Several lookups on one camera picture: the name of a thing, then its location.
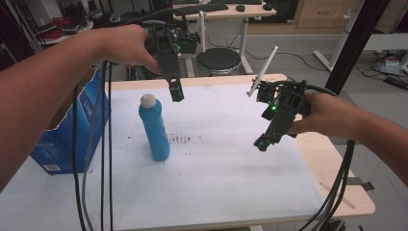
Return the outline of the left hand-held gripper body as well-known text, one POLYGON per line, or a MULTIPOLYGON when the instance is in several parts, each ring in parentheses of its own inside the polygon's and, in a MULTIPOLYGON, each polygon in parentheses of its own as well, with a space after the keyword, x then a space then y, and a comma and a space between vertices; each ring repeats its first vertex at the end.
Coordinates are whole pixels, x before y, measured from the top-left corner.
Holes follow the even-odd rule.
POLYGON ((156 24, 148 29, 145 48, 157 60, 163 77, 176 81, 181 78, 179 56, 194 54, 199 43, 200 35, 188 29, 156 24))

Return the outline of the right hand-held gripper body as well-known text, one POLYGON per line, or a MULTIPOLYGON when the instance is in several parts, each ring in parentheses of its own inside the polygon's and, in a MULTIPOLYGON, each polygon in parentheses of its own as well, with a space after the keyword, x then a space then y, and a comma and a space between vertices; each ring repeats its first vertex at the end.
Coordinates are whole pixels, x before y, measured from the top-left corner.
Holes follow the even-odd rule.
POLYGON ((304 99, 305 81, 261 81, 257 89, 256 100, 268 104, 262 113, 262 118, 269 121, 263 138, 282 138, 288 134, 297 114, 308 116, 311 113, 311 106, 304 99))

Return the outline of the person's left hand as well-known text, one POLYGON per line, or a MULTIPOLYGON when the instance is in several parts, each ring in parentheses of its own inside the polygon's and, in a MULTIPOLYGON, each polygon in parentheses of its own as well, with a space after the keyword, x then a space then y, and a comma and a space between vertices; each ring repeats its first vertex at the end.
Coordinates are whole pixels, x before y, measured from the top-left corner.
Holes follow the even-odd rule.
POLYGON ((119 64, 141 64, 151 72, 161 74, 158 62, 145 48, 147 33, 141 26, 125 25, 95 30, 102 60, 119 64))

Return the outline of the person's right hand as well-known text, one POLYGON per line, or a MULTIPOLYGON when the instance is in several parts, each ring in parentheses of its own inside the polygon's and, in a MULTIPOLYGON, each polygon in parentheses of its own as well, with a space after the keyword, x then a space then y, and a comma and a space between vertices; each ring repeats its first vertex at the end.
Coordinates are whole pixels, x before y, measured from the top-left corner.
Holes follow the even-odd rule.
POLYGON ((318 132, 325 136, 356 140, 352 116, 358 111, 357 107, 326 93, 306 94, 305 101, 311 106, 311 113, 295 121, 289 134, 318 132))

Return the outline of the white antenna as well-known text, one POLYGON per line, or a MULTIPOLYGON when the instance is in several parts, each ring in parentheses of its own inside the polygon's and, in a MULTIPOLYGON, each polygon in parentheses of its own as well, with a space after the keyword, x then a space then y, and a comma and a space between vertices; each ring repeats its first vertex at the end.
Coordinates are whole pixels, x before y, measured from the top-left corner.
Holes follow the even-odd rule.
POLYGON ((267 60, 265 61, 263 67, 261 68, 261 70, 258 72, 258 74, 256 75, 256 77, 252 80, 252 85, 251 88, 249 89, 249 91, 246 93, 248 97, 251 97, 252 94, 254 93, 255 89, 257 89, 258 85, 260 84, 264 74, 266 73, 271 61, 273 60, 276 52, 278 50, 277 46, 274 46, 273 49, 271 50, 270 55, 268 56, 267 60))

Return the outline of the blue bottle with white cap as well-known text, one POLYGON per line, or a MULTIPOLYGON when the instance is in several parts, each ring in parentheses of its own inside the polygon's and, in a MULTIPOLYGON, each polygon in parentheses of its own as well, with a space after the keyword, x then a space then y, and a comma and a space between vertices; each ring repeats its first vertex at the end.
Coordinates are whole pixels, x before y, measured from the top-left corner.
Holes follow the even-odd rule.
POLYGON ((156 162, 163 162, 169 156, 169 142, 162 117, 162 104, 153 94, 140 98, 139 116, 142 121, 151 151, 156 162))

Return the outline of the black round stool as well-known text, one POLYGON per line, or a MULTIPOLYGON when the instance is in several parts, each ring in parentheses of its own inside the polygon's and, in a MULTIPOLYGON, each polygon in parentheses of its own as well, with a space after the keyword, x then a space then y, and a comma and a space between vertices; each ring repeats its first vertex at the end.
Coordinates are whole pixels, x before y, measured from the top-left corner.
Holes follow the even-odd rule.
POLYGON ((207 70, 226 72, 237 68, 242 58, 237 52, 228 48, 209 48, 196 56, 196 62, 207 70))

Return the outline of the black keyboard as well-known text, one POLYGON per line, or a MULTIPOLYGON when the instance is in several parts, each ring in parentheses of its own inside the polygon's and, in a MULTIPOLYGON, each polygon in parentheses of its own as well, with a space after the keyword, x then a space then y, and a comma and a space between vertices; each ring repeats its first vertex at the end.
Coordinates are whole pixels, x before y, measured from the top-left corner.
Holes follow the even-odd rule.
POLYGON ((190 15, 190 14, 196 14, 200 12, 217 12, 217 11, 225 11, 228 10, 228 6, 223 4, 223 3, 208 3, 208 4, 197 4, 197 5, 191 5, 191 6, 186 6, 186 7, 181 7, 177 8, 177 12, 175 15, 180 16, 182 13, 183 15, 190 15))

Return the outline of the wooden desk with white legs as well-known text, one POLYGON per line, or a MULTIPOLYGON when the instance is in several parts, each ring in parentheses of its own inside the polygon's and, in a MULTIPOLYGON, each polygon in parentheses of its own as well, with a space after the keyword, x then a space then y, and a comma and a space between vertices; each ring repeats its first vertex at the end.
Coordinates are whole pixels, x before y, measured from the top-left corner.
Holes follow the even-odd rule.
MULTIPOLYGON (((197 4, 180 4, 175 5, 174 9, 197 5, 197 4)), ((236 5, 225 4, 228 6, 228 10, 209 12, 209 13, 196 13, 186 15, 187 20, 195 20, 196 29, 201 34, 203 40, 201 41, 201 47, 206 47, 206 38, 208 33, 206 32, 205 23, 213 23, 214 28, 212 33, 219 31, 223 36, 235 35, 240 36, 240 47, 236 49, 236 52, 242 58, 241 67, 245 74, 252 74, 253 70, 248 63, 246 57, 244 56, 244 51, 246 47, 246 37, 249 25, 249 19, 254 18, 255 20, 260 20, 263 16, 276 15, 276 10, 265 11, 263 5, 245 5, 245 11, 243 13, 236 11, 236 5)))

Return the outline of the white desk leg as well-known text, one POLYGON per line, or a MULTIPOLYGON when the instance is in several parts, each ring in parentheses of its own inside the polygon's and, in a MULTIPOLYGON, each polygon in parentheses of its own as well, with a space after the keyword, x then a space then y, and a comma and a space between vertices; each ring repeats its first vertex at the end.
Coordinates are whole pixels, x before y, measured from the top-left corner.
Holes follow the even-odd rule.
POLYGON ((358 17, 358 14, 360 12, 360 10, 362 9, 363 5, 364 5, 365 0, 357 0, 357 4, 354 10, 350 11, 350 18, 349 21, 346 25, 346 27, 344 28, 343 32, 342 32, 342 36, 331 56, 330 59, 326 59, 323 54, 318 51, 318 50, 314 50, 313 51, 313 55, 320 61, 320 63, 329 71, 332 72, 339 57, 340 54, 345 46, 345 42, 348 39, 348 36, 351 33, 351 30, 354 26, 354 23, 358 17))

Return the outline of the wooden cabinet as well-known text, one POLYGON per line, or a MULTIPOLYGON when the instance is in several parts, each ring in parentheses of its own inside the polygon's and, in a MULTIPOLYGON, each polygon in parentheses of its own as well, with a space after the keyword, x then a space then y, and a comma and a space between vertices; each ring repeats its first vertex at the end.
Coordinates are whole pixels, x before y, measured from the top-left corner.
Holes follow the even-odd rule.
POLYGON ((360 0, 302 0, 296 26, 322 29, 343 28, 360 0))

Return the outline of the blue cardboard box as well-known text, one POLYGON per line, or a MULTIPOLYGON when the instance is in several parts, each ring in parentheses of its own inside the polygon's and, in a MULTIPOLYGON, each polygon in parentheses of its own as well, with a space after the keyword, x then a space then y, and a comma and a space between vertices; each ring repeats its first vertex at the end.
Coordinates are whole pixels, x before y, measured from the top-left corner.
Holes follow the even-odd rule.
MULTIPOLYGON (((48 174, 72 172, 72 113, 73 94, 70 93, 43 132, 31 157, 48 174)), ((76 169, 85 169, 86 155, 92 159, 101 139, 108 116, 108 98, 101 91, 101 77, 90 68, 78 84, 76 169)))

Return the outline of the black metal post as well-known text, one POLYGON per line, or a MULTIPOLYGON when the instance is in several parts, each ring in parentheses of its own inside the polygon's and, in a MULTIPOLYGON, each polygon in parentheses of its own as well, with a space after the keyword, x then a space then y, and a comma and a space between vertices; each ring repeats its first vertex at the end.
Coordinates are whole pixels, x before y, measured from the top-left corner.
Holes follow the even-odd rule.
POLYGON ((391 0, 364 1, 325 84, 327 89, 337 94, 342 91, 353 67, 390 2, 391 0))

